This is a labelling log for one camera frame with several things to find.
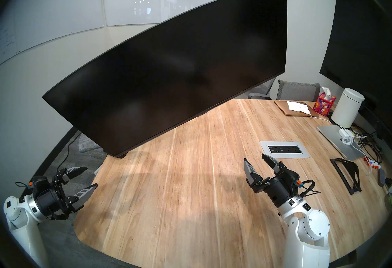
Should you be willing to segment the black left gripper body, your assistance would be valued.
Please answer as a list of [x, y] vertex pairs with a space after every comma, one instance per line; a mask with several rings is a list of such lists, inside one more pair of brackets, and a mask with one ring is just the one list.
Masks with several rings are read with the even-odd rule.
[[67, 220], [72, 211], [66, 205], [62, 184], [35, 182], [34, 201], [40, 212], [50, 220]]

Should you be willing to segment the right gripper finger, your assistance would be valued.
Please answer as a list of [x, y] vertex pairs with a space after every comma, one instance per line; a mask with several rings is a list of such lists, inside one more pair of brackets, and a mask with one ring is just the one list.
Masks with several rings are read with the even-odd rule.
[[272, 168], [274, 174], [281, 174], [287, 170], [287, 167], [283, 162], [277, 161], [269, 155], [262, 154], [262, 159]]
[[254, 193], [261, 192], [263, 178], [255, 171], [246, 158], [243, 159], [243, 167], [246, 175], [246, 181], [250, 188], [254, 191]]

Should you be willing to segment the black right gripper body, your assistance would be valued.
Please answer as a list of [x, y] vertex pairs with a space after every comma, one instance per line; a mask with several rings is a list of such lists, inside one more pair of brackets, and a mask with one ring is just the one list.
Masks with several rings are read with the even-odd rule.
[[298, 180], [299, 176], [275, 176], [264, 179], [261, 188], [278, 208], [297, 195], [296, 182]]

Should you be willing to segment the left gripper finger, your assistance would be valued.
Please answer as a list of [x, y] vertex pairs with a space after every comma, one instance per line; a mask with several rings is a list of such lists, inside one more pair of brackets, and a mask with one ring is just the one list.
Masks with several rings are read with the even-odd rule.
[[71, 179], [81, 175], [86, 170], [86, 166], [60, 169], [55, 175], [55, 183], [67, 184]]
[[95, 183], [89, 187], [86, 187], [76, 193], [73, 196], [68, 196], [66, 198], [66, 205], [72, 212], [77, 212], [84, 207], [84, 204], [89, 200], [92, 196], [95, 189], [98, 187], [98, 184]]

